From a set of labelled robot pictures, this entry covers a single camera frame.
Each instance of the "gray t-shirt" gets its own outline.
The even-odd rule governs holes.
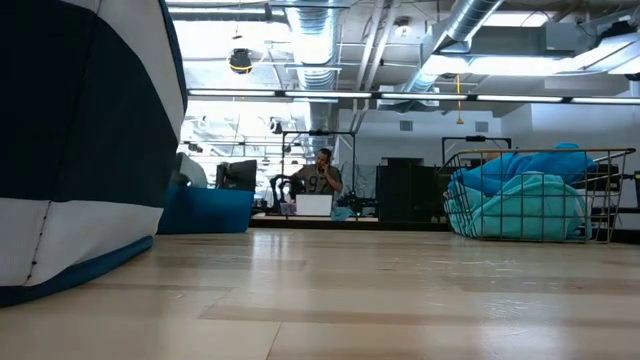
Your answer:
[[[334,193],[327,178],[315,165],[304,165],[294,176],[304,181],[306,194],[333,195]],[[338,168],[329,166],[329,176],[342,184],[342,178],[340,177],[340,170],[338,170]]]

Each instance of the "wire basket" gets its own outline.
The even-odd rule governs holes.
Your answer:
[[[608,243],[626,156],[634,152],[460,151],[437,172],[447,222],[454,233],[475,239]],[[472,168],[478,159],[482,165]]]

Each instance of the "white laptop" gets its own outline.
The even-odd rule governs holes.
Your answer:
[[[333,196],[331,195],[297,195],[296,215],[298,216],[331,216]]]

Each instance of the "man on phone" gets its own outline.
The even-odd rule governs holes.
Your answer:
[[[316,163],[304,165],[293,177],[304,182],[305,194],[333,195],[342,192],[340,170],[331,166],[331,150],[322,148]]]

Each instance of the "wooden floor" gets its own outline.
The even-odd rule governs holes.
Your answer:
[[[0,359],[640,359],[640,248],[444,233],[158,238],[0,309]]]

